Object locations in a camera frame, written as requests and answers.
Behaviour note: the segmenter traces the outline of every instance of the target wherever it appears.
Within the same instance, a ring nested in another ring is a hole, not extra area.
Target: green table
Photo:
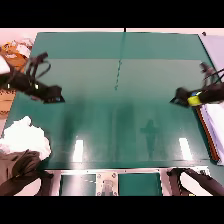
[[[66,103],[43,105],[17,93],[5,126],[28,115],[45,130],[52,156],[42,169],[208,165],[224,184],[197,116],[169,104],[177,87],[201,85],[200,61],[211,65],[197,35],[39,33],[32,56],[44,51],[52,69],[41,81],[62,86]],[[77,139],[84,141],[80,163],[72,162]],[[189,143],[190,160],[180,139]]]

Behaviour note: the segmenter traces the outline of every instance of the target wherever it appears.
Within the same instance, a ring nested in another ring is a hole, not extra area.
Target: green tabletop
[[[28,115],[47,133],[52,155],[41,168],[208,165],[224,183],[193,110],[169,104],[177,87],[200,87],[199,64],[211,64],[197,35],[39,33],[32,56],[44,51],[52,68],[41,81],[62,86],[66,103],[43,105],[17,93],[6,123]],[[76,163],[80,139],[83,156]]]

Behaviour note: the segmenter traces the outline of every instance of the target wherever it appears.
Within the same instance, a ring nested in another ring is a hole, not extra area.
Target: yellow tape
[[[189,97],[187,99],[187,101],[190,104],[190,106],[197,106],[197,105],[200,105],[201,104],[201,101],[199,100],[199,97],[198,96]]]

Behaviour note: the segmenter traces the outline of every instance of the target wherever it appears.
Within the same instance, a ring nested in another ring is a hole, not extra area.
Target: white wall
[[[24,37],[35,39],[38,32],[123,32],[123,28],[0,28],[0,45]],[[127,28],[127,32],[164,32],[224,36],[224,28]]]

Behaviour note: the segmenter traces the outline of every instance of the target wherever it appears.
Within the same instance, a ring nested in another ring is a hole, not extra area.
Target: yellow-green object
[[[201,104],[201,101],[199,100],[198,96],[191,96],[187,99],[190,106],[197,106]]]

